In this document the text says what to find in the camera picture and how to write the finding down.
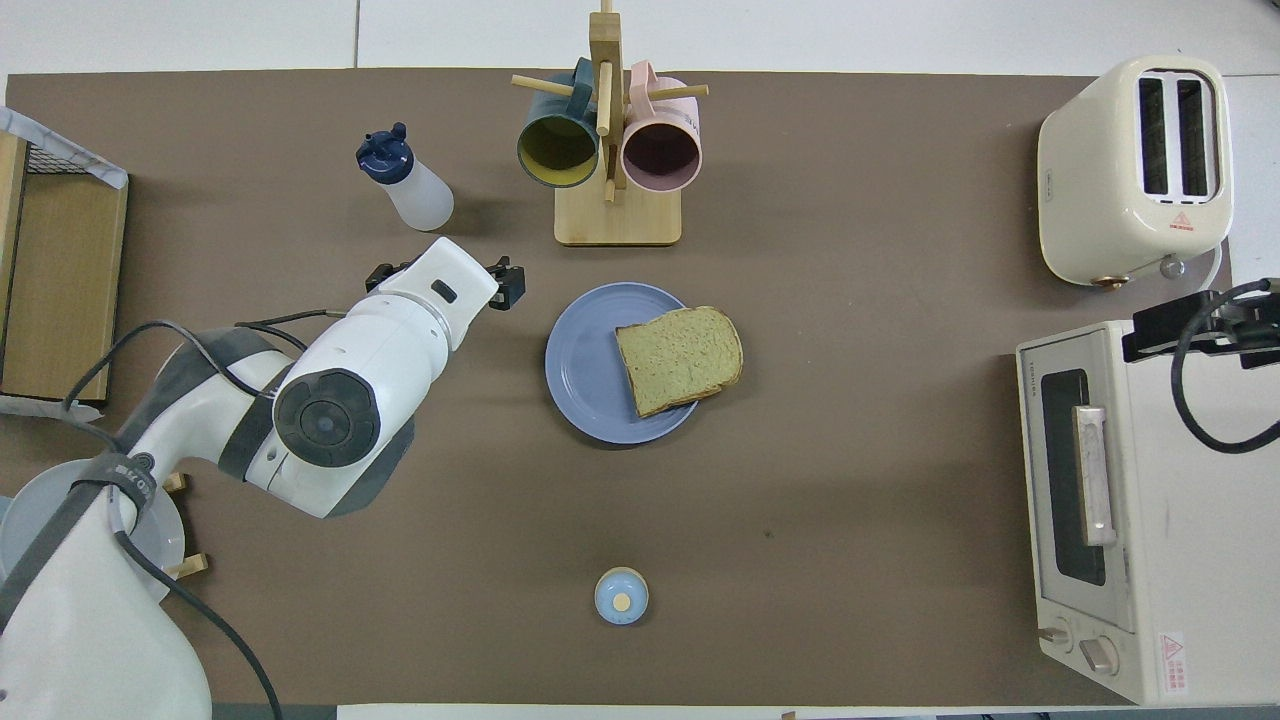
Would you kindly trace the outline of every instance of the toaster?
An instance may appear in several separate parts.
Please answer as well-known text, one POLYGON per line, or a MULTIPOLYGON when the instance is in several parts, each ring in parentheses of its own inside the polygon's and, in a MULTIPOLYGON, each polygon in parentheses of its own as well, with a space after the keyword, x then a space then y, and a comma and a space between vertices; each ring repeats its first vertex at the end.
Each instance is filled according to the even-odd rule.
POLYGON ((1212 250, 1231 225, 1222 77, 1147 55, 1093 81, 1041 126, 1041 252, 1066 282, 1117 287, 1212 250))

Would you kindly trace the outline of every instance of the pink mug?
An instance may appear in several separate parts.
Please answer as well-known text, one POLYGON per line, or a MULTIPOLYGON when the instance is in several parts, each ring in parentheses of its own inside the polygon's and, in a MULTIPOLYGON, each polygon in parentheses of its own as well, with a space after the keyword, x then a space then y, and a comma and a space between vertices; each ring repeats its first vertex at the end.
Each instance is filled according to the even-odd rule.
POLYGON ((653 192, 673 192, 694 182, 703 168, 703 140, 698 100, 649 100, 653 90, 685 87, 676 78, 658 77, 649 60, 631 67, 631 105, 622 132, 622 172, 653 192))

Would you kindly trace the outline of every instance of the oven door handle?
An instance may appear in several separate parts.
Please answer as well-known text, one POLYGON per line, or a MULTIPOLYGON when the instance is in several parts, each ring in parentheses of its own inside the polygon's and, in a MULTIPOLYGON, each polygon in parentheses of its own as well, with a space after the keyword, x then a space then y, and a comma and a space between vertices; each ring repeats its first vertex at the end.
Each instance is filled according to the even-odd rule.
POLYGON ((1071 409, 1075 427, 1075 478, 1080 489, 1080 523, 1084 543, 1094 547, 1115 544, 1111 521, 1111 482, 1107 478, 1107 448, 1103 439, 1105 407, 1076 405, 1071 409))

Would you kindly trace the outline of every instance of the power cord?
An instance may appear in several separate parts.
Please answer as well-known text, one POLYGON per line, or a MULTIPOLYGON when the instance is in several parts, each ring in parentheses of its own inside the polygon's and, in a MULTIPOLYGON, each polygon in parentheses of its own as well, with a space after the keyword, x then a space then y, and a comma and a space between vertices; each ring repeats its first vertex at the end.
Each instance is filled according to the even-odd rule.
POLYGON ((1206 320, 1208 320, 1210 315, 1216 313, 1220 307, 1242 295, 1270 291, 1271 281, 1268 279, 1253 281, 1251 283, 1235 286, 1215 297, 1212 301, 1201 307, 1194 315, 1192 315, 1190 320, 1187 322, 1187 325, 1183 327, 1181 334, 1178 336, 1178 347, 1174 350, 1174 364, 1170 369, 1170 386, 1174 393, 1174 407, 1178 409, 1178 415, 1183 419, 1183 424, 1187 425, 1187 429, 1190 430, 1193 436, 1196 436, 1196 439, 1219 452, 1242 455, 1270 445, 1276 438, 1280 438, 1280 420, 1249 439, 1240 442, 1224 442, 1208 434, 1208 432, 1202 428, 1192 415, 1192 410, 1187 405, 1187 395, 1183 391, 1183 365, 1187 363, 1187 352, 1190 351, 1192 340, 1196 337, 1196 332, 1204 324, 1206 320))
POLYGON ((257 331, 260 333, 265 333, 265 334, 269 334, 269 336, 275 336, 275 337, 278 337, 278 338, 288 342, 293 347, 297 347, 302 352, 306 352, 307 343, 302 342, 301 340, 298 340, 297 337, 294 337, 292 333, 282 331, 280 328, 276 328, 274 325, 279 325, 282 323, 289 323, 289 322, 293 322, 293 320, 301 320, 302 318, 320 318, 320 316, 325 316, 325 318, 346 318, 347 314, 343 313, 343 311, 340 311, 340 310, 305 310, 302 313, 293 313, 291 315, 280 315, 279 318, 268 318, 265 320, 252 320, 252 322, 246 322, 246 323, 236 323, 236 327, 237 328, 248 328, 251 331, 257 331))
MULTIPOLYGON (((119 489, 111 488, 110 492, 110 502, 115 503, 119 489)), ((128 555, 138 565, 138 568, 142 568, 148 575, 164 584, 164 587, 169 588, 170 592, 187 601, 187 605, 195 607, 196 611, 204 615, 210 623, 221 630, 228 639, 232 641, 236 650, 241 651, 241 655, 244 656, 244 661, 253 669, 253 674, 257 675, 257 682, 262 685, 262 691, 266 693, 266 702, 271 706, 271 716, 275 717, 275 720, 284 720, 284 711, 280 708, 280 701, 275 696, 275 687, 271 685, 271 679, 266 676, 266 669, 262 667, 262 664, 257 660, 257 655, 255 655, 253 650, 247 642, 244 642, 244 638, 236 632, 236 628, 232 628, 230 623, 224 620, 223 616, 215 612, 212 607, 209 607, 205 601, 200 600, 191 591, 178 584, 178 580, 170 578, 168 573, 156 568, 154 562, 147 560, 146 555, 142 555, 142 551, 138 550, 138 546, 133 544, 129 534, 124 532, 124 528, 120 525, 120 512, 115 507, 110 509, 110 518, 111 530, 115 534, 115 542, 119 543, 125 555, 128 555)))
POLYGON ((195 347, 197 352, 200 352, 201 357, 204 357, 205 361, 207 361, 210 365, 212 365, 215 370, 218 370, 219 375, 225 378, 227 382, 236 386, 236 388, 239 389, 241 392, 253 397, 264 397, 264 398, 269 397, 257 388, 250 386, 244 380, 236 377, 236 374, 232 373, 225 365, 219 363, 218 359, 209 352, 209 348, 205 347, 205 343, 200 342, 200 338, 192 334, 192 332, 188 331, 187 328, 179 325, 178 323, 174 323, 173 320, 148 320, 133 328, 132 331, 124 333, 124 336, 120 337, 120 340, 115 341, 115 343, 110 347, 110 350, 108 350, 106 354, 97 360, 97 363, 93 363, 92 368, 90 368, 88 370, 84 372, 83 375, 81 375, 81 379, 76 382, 76 386, 72 387, 70 392, 67 393, 67 397, 63 398, 63 413, 65 413, 69 416, 72 410, 72 404, 76 402, 76 398, 79 397, 79 393, 84 392, 84 387, 90 383, 90 380, 93 379, 93 375, 97 375, 102 370, 102 368, 110 364, 111 360, 115 357, 115 354, 119 352, 122 347, 128 345, 129 341, 138 337, 143 332, 150 331, 151 328, 169 328, 170 331, 180 334, 183 340, 191 343, 191 346, 195 347))

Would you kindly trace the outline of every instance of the warning label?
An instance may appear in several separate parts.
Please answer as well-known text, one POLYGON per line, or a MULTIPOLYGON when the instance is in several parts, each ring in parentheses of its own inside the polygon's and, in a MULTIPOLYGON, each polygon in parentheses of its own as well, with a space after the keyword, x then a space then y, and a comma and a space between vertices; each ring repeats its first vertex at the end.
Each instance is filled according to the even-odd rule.
POLYGON ((1192 222, 1187 217, 1187 213, 1179 213, 1178 217, 1174 218, 1174 222, 1169 223, 1169 227, 1174 228, 1175 231, 1193 231, 1193 229, 1196 229, 1196 228, 1192 227, 1192 222))
POLYGON ((1181 633, 1160 633, 1160 657, 1165 694, 1187 694, 1187 644, 1181 633))

